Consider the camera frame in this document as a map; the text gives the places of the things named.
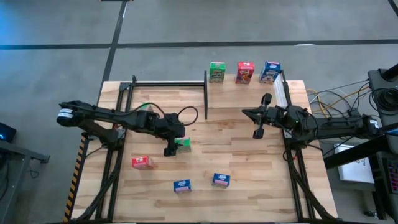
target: cereal box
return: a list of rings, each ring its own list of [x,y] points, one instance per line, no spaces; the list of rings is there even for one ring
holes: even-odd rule
[[[209,82],[222,83],[225,76],[225,63],[224,62],[210,62],[210,76]]]
[[[229,186],[230,181],[231,177],[229,175],[214,174],[213,186],[227,188]]]
[[[191,152],[190,138],[175,138],[174,143],[177,145],[177,152]]]
[[[154,167],[154,161],[149,156],[132,158],[131,164],[136,169],[151,169]]]
[[[273,84],[281,72],[282,67],[279,62],[266,62],[260,73],[260,82]]]
[[[179,180],[174,182],[174,192],[179,194],[183,192],[190,192],[191,189],[191,182],[189,180]]]
[[[249,84],[250,79],[254,73],[253,62],[239,62],[238,74],[236,75],[236,84]]]

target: black desk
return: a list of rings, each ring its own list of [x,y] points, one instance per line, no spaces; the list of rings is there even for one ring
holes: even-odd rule
[[[4,198],[0,201],[0,224],[8,224],[11,223],[18,192],[28,171],[30,160],[37,159],[41,163],[47,163],[50,156],[18,147],[5,141],[0,141],[0,152],[7,155],[6,165],[0,170],[0,178],[5,177],[7,164],[9,167],[8,189]]]

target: small blue box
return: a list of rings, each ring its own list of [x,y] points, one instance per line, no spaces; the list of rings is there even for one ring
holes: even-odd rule
[[[227,188],[229,186],[230,180],[231,177],[229,175],[214,174],[213,186]]]
[[[273,84],[281,72],[282,65],[279,62],[266,62],[260,73],[260,82]]]
[[[191,182],[189,180],[179,180],[174,182],[174,192],[175,193],[183,193],[190,192],[191,190]]]

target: yellow and black striped tape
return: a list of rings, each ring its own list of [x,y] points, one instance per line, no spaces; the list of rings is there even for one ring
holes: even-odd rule
[[[81,172],[83,170],[83,165],[84,165],[84,161],[85,161],[85,157],[86,157],[86,153],[87,153],[88,141],[89,141],[88,138],[86,138],[82,134],[81,139],[80,139],[79,152],[78,152],[77,158],[76,158],[75,170],[73,171],[72,183],[71,183],[70,189],[69,189],[67,207],[66,207],[65,213],[63,215],[64,222],[69,222],[69,220],[71,219],[71,216],[72,216],[72,210],[73,210],[73,206],[75,205],[75,200],[76,200],[76,195],[77,195],[77,189],[78,189],[79,182],[80,182]]]

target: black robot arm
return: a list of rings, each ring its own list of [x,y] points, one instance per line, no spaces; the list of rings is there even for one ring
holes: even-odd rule
[[[381,132],[377,121],[371,116],[360,115],[352,110],[347,118],[315,118],[306,108],[299,106],[268,107],[272,95],[266,93],[262,97],[261,106],[254,109],[243,109],[259,127],[254,131],[253,138],[260,139],[264,134],[264,124],[281,128],[292,136],[291,148],[305,148],[308,143],[317,139],[354,136],[372,139]]]
[[[105,121],[120,124],[126,129],[137,133],[146,133],[167,140],[164,156],[175,156],[177,145],[174,138],[184,137],[185,127],[178,120],[177,113],[164,114],[134,109],[120,112],[113,109],[100,108],[81,101],[60,103],[61,110],[57,123],[65,127],[79,127],[88,134],[99,137],[108,147],[119,147],[120,137],[116,129],[105,129],[94,121]]]

